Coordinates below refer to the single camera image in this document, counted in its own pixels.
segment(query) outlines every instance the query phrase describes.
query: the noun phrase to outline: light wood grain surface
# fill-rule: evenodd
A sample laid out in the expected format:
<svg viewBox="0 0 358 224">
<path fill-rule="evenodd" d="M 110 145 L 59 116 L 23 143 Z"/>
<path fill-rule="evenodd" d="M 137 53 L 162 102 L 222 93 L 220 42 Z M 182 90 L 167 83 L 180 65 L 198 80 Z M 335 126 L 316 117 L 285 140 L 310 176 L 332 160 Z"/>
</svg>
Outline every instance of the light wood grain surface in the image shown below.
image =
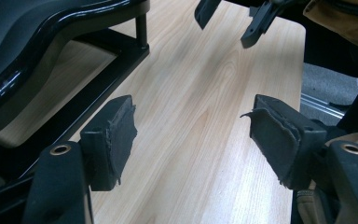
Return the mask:
<svg viewBox="0 0 358 224">
<path fill-rule="evenodd" d="M 202 31 L 198 2 L 151 1 L 151 53 L 111 96 L 132 95 L 138 135 L 122 185 L 92 193 L 96 223 L 289 223 L 291 191 L 240 115 L 257 93 L 299 107 L 305 31 L 277 19 L 243 49 L 248 9 L 222 2 Z"/>
</svg>

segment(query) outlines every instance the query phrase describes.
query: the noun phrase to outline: table top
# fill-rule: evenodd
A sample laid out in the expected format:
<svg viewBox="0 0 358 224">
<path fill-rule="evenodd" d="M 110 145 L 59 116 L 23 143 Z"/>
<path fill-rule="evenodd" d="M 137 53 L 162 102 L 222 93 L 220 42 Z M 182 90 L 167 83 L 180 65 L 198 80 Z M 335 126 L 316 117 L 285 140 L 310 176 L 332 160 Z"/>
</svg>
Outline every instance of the table top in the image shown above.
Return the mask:
<svg viewBox="0 0 358 224">
<path fill-rule="evenodd" d="M 223 1 L 202 31 L 198 2 L 151 0 L 151 53 L 111 96 L 132 95 L 138 135 L 122 184 L 91 193 L 96 223 L 289 223 L 292 193 L 240 115 L 257 93 L 299 108 L 305 30 L 277 19 L 243 49 L 248 8 Z"/>
</svg>

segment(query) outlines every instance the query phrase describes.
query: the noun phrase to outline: floor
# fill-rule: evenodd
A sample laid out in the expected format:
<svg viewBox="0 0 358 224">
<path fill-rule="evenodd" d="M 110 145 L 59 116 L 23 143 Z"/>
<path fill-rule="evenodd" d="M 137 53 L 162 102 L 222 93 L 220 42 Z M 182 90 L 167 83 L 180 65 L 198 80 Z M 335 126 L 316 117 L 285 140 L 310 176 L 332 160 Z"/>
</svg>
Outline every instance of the floor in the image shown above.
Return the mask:
<svg viewBox="0 0 358 224">
<path fill-rule="evenodd" d="M 307 118 L 336 125 L 344 113 L 338 108 L 350 105 L 357 93 L 358 78 L 304 64 L 300 112 Z"/>
</svg>

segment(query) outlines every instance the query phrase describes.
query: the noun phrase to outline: wooden table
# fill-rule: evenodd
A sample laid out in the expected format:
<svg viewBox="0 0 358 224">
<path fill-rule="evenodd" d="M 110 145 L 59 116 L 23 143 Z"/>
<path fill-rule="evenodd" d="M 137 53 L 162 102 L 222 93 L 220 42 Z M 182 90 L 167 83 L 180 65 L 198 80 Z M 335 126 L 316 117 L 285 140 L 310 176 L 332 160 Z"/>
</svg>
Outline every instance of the wooden table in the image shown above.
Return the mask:
<svg viewBox="0 0 358 224">
<path fill-rule="evenodd" d="M 299 107 L 305 30 L 277 19 L 243 49 L 248 9 L 222 2 L 202 31 L 198 2 L 151 0 L 151 53 L 111 96 L 132 95 L 138 135 L 121 186 L 92 193 L 96 223 L 289 223 L 291 191 L 240 115 L 257 93 Z"/>
</svg>

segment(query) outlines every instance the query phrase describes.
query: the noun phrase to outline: chair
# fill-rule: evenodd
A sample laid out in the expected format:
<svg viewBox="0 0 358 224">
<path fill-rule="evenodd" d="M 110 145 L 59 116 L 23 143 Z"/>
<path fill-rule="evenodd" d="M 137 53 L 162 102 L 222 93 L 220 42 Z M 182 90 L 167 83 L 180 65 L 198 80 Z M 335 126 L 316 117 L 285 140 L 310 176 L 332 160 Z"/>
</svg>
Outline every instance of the chair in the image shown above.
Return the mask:
<svg viewBox="0 0 358 224">
<path fill-rule="evenodd" d="M 0 130 L 48 80 L 62 48 L 86 42 L 117 57 L 21 146 L 0 146 L 0 176 L 23 176 L 40 150 L 66 140 L 149 52 L 149 0 L 0 0 Z M 135 19 L 136 38 L 107 29 Z"/>
</svg>

